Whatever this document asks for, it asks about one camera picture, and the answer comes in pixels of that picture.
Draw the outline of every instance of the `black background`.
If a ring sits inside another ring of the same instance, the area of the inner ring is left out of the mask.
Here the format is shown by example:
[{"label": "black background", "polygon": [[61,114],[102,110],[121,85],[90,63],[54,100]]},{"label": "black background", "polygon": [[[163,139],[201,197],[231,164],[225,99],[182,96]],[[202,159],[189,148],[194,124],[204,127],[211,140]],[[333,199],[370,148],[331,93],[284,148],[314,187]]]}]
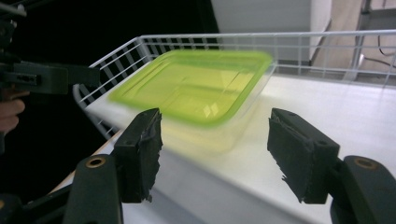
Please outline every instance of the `black background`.
[{"label": "black background", "polygon": [[[18,27],[6,51],[37,63],[89,66],[139,35],[218,31],[210,0],[55,0],[27,13],[13,18]],[[50,192],[106,140],[71,87],[66,95],[31,93],[22,100],[26,109],[0,157],[0,193],[27,203]]]}]

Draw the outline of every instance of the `dish rack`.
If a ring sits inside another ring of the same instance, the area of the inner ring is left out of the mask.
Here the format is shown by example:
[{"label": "dish rack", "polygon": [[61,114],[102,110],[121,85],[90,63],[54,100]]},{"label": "dish rack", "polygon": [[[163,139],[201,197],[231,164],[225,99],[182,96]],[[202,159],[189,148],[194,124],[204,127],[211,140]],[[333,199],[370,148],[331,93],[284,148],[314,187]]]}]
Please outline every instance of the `dish rack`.
[{"label": "dish rack", "polygon": [[[146,63],[173,49],[258,50],[275,60],[274,76],[396,87],[396,30],[320,32],[141,35],[108,53],[90,67],[101,70],[99,87],[76,84],[73,96],[85,108]],[[105,139],[119,131],[87,112]]]}]

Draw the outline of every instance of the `green lid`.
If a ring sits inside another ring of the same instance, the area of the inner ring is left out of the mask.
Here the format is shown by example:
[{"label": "green lid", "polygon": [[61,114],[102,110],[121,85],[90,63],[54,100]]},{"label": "green lid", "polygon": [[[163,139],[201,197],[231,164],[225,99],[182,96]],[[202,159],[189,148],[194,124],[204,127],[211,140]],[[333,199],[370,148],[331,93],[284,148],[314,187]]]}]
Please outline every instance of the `green lid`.
[{"label": "green lid", "polygon": [[260,51],[169,51],[119,85],[110,101],[212,127],[233,117],[272,62]]}]

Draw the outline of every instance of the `wire basket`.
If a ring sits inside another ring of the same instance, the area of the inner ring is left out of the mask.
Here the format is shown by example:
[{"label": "wire basket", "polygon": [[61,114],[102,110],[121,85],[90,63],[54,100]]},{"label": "wire basket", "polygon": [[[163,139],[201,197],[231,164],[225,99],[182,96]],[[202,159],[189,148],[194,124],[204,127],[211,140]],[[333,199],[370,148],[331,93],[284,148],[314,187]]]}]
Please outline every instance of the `wire basket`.
[{"label": "wire basket", "polygon": [[[85,108],[140,67],[173,49],[260,50],[273,55],[274,75],[323,78],[340,82],[396,86],[396,30],[142,35],[113,50],[90,67],[100,68],[98,88],[76,84],[73,95]],[[119,129],[95,115],[87,116],[110,139]]]}]

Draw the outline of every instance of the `plastic container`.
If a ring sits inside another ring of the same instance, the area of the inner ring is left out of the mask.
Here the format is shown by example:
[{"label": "plastic container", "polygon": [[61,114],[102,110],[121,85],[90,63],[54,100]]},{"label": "plastic container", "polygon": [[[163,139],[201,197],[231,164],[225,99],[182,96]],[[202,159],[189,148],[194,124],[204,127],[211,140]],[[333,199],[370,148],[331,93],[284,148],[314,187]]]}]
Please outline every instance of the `plastic container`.
[{"label": "plastic container", "polygon": [[111,90],[107,100],[138,112],[159,107],[170,148],[230,149],[273,72],[258,51],[172,50]]}]

